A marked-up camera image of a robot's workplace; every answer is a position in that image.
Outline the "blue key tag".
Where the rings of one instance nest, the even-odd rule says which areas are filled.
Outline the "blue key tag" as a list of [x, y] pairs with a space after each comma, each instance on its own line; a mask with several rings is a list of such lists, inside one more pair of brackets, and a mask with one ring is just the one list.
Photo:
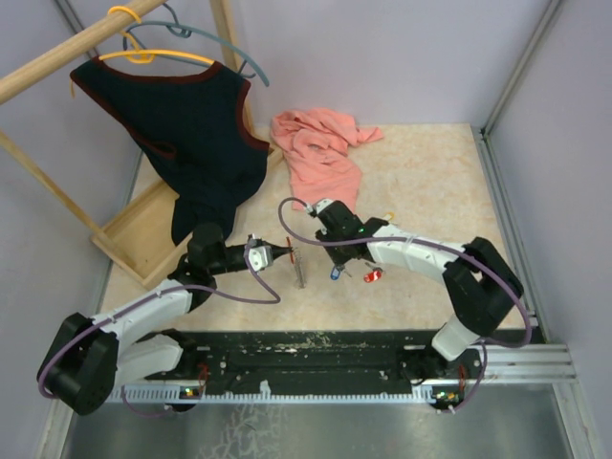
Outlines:
[[330, 278], [334, 281], [339, 280], [344, 268], [342, 266], [336, 265], [332, 268], [330, 272]]

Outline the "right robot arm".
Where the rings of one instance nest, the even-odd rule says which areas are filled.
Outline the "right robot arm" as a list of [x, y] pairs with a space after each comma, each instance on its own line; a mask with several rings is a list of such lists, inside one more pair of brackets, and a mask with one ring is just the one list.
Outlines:
[[524, 288], [491, 241], [476, 237], [465, 245], [437, 242], [409, 233], [385, 219], [363, 222], [341, 201], [324, 199], [309, 214], [322, 229], [316, 239], [338, 267], [351, 260], [405, 268], [441, 283], [453, 314], [431, 340], [428, 370], [449, 378], [461, 366], [461, 354], [492, 335]]

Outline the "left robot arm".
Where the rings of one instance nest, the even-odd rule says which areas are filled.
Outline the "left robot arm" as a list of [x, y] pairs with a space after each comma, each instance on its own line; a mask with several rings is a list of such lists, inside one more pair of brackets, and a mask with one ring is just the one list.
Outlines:
[[136, 381], [168, 372], [192, 377], [199, 367], [195, 341], [164, 324], [220, 295], [217, 276], [257, 276], [292, 251], [254, 236], [229, 246], [217, 225], [198, 226], [176, 268], [151, 291], [109, 313], [62, 321], [36, 375], [39, 393], [84, 416]]

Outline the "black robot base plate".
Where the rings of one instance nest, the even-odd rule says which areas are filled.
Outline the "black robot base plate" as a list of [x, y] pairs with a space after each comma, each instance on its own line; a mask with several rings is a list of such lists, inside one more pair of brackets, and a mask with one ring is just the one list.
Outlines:
[[266, 383], [274, 396], [407, 395], [435, 380], [477, 376], [480, 353], [446, 361], [433, 331], [187, 332], [191, 354], [152, 382], [203, 382], [210, 395], [251, 395]]

